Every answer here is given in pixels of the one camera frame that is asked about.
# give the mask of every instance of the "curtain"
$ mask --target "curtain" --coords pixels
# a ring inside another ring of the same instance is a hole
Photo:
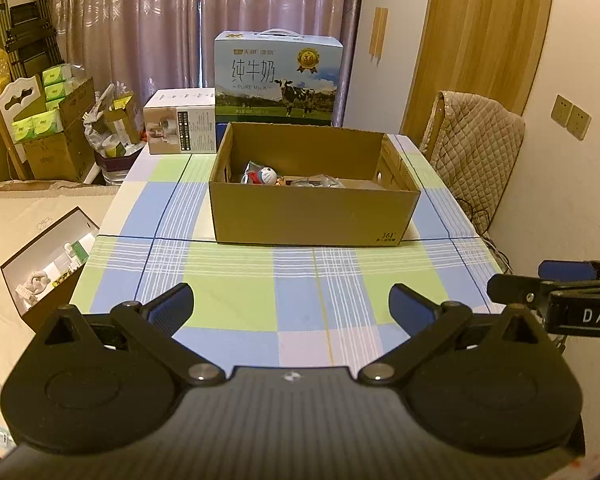
[[[146,102],[157,89],[214,85],[224,30],[286,28],[344,45],[334,122],[342,124],[360,0],[50,0],[65,59],[97,89],[109,82]]]
[[[146,102],[158,89],[198,86],[199,0],[50,0],[58,45],[97,90],[114,82]]]

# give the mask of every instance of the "wooden door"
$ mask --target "wooden door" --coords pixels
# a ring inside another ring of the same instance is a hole
[[[480,94],[522,114],[552,0],[429,0],[401,131],[418,145],[440,90]]]

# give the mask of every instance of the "checkered tablecloth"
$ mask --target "checkered tablecloth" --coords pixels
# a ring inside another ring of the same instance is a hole
[[[145,149],[107,213],[73,303],[103,313],[187,282],[194,313],[175,338],[227,373],[235,365],[349,365],[356,374],[409,337],[389,314],[394,283],[499,312],[486,294],[498,272],[490,252],[411,141],[392,141],[423,192],[395,248],[217,244],[207,185],[214,155]]]

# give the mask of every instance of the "carton handle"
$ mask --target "carton handle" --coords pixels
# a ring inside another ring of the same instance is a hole
[[[302,38],[302,34],[298,34],[292,30],[286,30],[286,28],[270,28],[269,30],[257,32],[256,34],[269,34],[272,36],[297,36],[298,38]]]

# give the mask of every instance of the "open white box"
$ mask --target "open white box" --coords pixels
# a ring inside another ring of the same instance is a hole
[[[66,254],[65,244],[73,244],[77,241],[80,242],[84,251],[90,254],[99,230],[100,228],[93,220],[77,207],[21,248],[0,267],[13,304],[20,317],[33,330],[37,330],[46,316],[58,306],[69,303],[75,284],[82,272],[83,266],[80,266],[62,283],[53,287],[53,282],[60,276],[54,260],[62,254]],[[44,270],[51,283],[43,292],[37,294],[39,301],[30,306],[16,292],[16,289],[27,281],[32,272],[37,270]]]

